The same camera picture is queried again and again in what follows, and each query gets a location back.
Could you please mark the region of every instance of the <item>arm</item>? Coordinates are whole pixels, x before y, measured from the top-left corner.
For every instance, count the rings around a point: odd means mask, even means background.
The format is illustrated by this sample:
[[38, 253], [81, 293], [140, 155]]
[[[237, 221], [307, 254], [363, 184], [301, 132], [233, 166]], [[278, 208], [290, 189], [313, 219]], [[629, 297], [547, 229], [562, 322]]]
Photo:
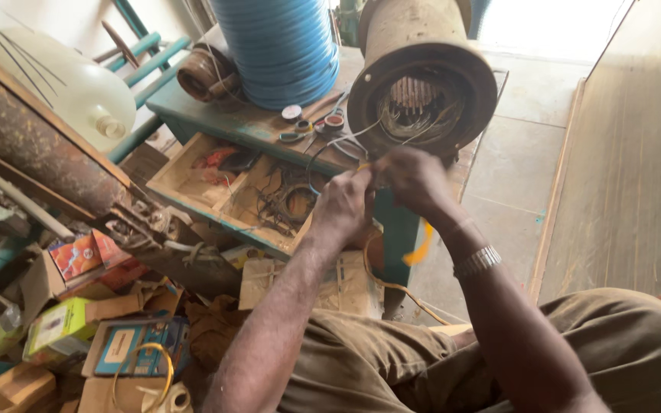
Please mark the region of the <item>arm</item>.
[[[395, 198], [426, 218], [441, 235], [453, 264], [488, 246], [468, 213], [453, 201], [440, 161], [398, 148], [376, 167]], [[607, 412], [585, 369], [506, 267], [459, 279], [488, 368], [518, 411]]]
[[371, 170], [347, 172], [323, 189], [311, 227], [270, 292], [226, 351], [204, 412], [260, 413], [279, 405], [298, 358], [323, 274], [366, 224]]

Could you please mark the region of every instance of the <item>blue wire spool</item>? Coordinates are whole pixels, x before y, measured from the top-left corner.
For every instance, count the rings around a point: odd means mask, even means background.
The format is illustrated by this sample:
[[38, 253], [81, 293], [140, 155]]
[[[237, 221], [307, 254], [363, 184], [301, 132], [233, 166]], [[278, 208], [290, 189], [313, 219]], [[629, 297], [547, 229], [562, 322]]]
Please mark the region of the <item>blue wire spool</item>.
[[211, 0], [236, 58], [246, 96], [257, 106], [305, 107], [324, 97], [339, 71], [324, 0]]

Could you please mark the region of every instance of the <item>khaki trousers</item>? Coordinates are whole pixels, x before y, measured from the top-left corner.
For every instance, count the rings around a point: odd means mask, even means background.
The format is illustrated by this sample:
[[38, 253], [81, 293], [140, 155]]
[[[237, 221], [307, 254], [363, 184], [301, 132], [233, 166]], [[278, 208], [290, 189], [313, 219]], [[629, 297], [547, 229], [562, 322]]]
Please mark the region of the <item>khaki trousers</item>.
[[[614, 412], [661, 412], [661, 301], [601, 288], [541, 309]], [[487, 371], [478, 342], [456, 348], [448, 336], [425, 327], [314, 310], [278, 411], [513, 408]]]

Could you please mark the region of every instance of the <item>wristwatch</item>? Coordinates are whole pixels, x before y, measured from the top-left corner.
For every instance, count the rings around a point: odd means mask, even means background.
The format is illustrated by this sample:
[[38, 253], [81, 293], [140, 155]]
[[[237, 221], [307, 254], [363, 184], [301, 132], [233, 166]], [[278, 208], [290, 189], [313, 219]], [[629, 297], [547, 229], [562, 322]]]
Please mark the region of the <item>wristwatch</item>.
[[501, 257], [492, 246], [476, 251], [453, 267], [453, 276], [458, 279], [475, 276], [501, 262]]

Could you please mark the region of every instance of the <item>drawer compartment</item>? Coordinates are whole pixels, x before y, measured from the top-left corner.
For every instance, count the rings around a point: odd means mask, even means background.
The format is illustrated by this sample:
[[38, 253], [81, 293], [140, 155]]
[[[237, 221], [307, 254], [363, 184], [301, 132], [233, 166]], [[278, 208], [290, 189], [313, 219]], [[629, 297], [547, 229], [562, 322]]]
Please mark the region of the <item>drawer compartment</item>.
[[[218, 183], [223, 173], [200, 168], [202, 159], [226, 145], [231, 144], [197, 133], [147, 186], [180, 210], [221, 223], [231, 235], [277, 258], [291, 256], [310, 226], [315, 200], [305, 169], [262, 154], [229, 187]], [[317, 174], [312, 179], [316, 188], [325, 181]]]

